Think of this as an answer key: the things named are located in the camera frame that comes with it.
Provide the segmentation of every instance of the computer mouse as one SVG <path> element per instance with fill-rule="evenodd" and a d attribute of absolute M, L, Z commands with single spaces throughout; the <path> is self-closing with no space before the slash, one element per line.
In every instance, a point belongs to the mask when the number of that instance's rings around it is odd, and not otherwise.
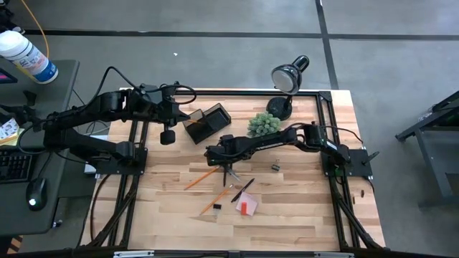
<path fill-rule="evenodd" d="M 26 189 L 26 200 L 31 211 L 39 211 L 46 206 L 46 179 L 36 178 L 29 182 Z"/>

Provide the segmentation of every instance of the wooden tabletop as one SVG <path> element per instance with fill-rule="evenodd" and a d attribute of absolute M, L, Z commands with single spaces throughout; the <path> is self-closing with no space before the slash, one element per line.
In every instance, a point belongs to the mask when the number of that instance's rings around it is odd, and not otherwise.
<path fill-rule="evenodd" d="M 347 90 L 332 91 L 337 125 L 359 134 L 351 94 Z M 335 251 L 339 249 L 333 217 L 328 179 L 323 176 L 318 153 L 304 153 L 293 146 L 282 146 L 257 152 L 249 161 L 237 162 L 234 171 L 242 179 L 227 177 L 234 187 L 213 209 L 203 215 L 200 211 L 224 188 L 222 169 L 188 190 L 184 187 L 210 168 L 203 156 L 205 146 L 215 145 L 221 135 L 246 135 L 249 119 L 265 111 L 270 97 L 199 96 L 196 101 L 182 105 L 181 110 L 192 113 L 221 103 L 232 117 L 232 124 L 195 145 L 183 125 L 174 127 L 176 142 L 161 145 L 162 125 L 151 124 L 148 129 L 148 160 L 138 188 L 129 249 L 236 249 L 254 251 Z M 283 121 L 291 123 L 318 121 L 316 102 L 312 97 L 294 97 L 293 114 Z M 128 140 L 131 123 L 111 124 L 109 140 Z M 343 144 L 360 148 L 360 142 L 350 133 L 340 132 Z M 271 165 L 279 160 L 280 171 Z M 251 178 L 254 183 L 246 190 L 258 201 L 254 216 L 241 216 L 230 203 Z M 111 176 L 102 187 L 95 207 L 95 234 L 113 213 L 120 177 Z M 362 178 L 349 178 L 351 195 L 355 200 L 356 217 L 375 241 L 384 245 L 377 205 L 372 189 Z M 349 223 L 343 220 L 346 239 L 351 243 Z M 81 244 L 89 242 L 87 220 Z"/>

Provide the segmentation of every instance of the gray floor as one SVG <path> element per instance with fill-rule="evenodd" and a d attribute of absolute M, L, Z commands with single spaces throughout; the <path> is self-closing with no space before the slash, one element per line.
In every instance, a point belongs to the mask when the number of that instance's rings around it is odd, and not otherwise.
<path fill-rule="evenodd" d="M 322 2 L 329 33 L 459 34 L 459 1 Z M 35 28 L 20 4 L 11 3 L 17 22 Z M 29 4 L 45 29 L 321 31 L 314 0 L 46 0 Z M 40 36 L 29 38 L 44 49 Z M 119 67 L 135 83 L 179 80 L 194 87 L 271 88 L 270 70 L 299 54 L 311 58 L 303 88 L 331 87 L 321 39 L 52 36 L 48 40 L 52 59 L 81 61 L 76 90 L 84 100 L 90 99 L 109 65 Z M 459 209 L 418 209 L 417 202 L 430 198 L 437 189 L 417 143 L 410 139 L 401 144 L 394 138 L 431 104 L 458 90 L 459 41 L 331 40 L 331 51 L 339 88 L 350 90 L 353 96 L 365 144 L 370 151 L 381 151 L 372 167 L 387 246 L 459 256 Z M 103 90 L 123 85 L 112 76 Z M 84 215 L 75 215 L 72 221 L 77 221 L 75 217 L 82 221 Z M 24 250 L 71 247 L 80 224 L 49 233 L 46 237 L 53 245 L 38 242 L 38 236 L 26 237 Z"/>

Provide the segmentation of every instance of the black pen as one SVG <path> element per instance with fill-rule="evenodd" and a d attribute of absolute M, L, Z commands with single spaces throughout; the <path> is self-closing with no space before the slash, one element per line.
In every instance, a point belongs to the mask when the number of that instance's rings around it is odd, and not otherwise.
<path fill-rule="evenodd" d="M 236 196 L 231 200 L 231 202 L 235 202 L 236 200 L 238 200 L 238 198 L 241 196 L 242 192 L 245 191 L 245 189 L 247 189 L 247 187 L 250 186 L 250 184 L 255 180 L 255 178 L 252 178 L 252 180 L 249 181 L 249 183 L 247 183 L 242 189 L 241 191 L 239 191 L 239 193 L 236 194 Z"/>

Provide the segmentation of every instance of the red eraser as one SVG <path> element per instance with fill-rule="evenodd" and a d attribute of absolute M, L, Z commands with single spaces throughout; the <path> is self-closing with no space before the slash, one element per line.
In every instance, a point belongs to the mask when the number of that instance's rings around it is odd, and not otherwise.
<path fill-rule="evenodd" d="M 247 203 L 245 201 L 241 203 L 241 215 L 247 215 Z"/>

